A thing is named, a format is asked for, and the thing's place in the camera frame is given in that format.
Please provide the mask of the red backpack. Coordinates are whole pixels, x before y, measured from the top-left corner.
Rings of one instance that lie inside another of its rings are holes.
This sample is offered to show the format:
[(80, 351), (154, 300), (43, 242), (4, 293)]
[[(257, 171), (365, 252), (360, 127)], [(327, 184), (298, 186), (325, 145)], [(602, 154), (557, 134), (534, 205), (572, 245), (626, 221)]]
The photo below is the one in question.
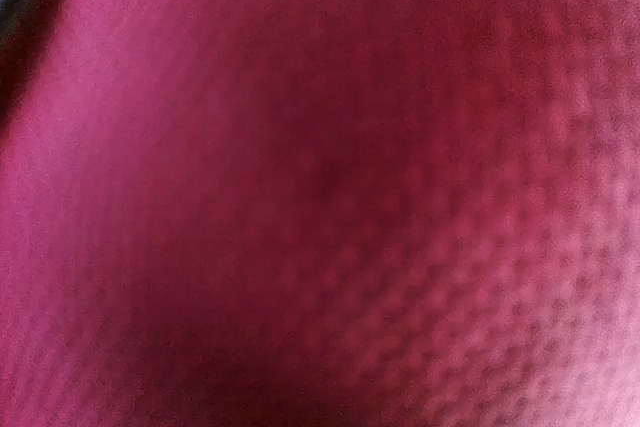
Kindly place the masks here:
[(4, 0), (5, 426), (635, 426), (639, 0)]

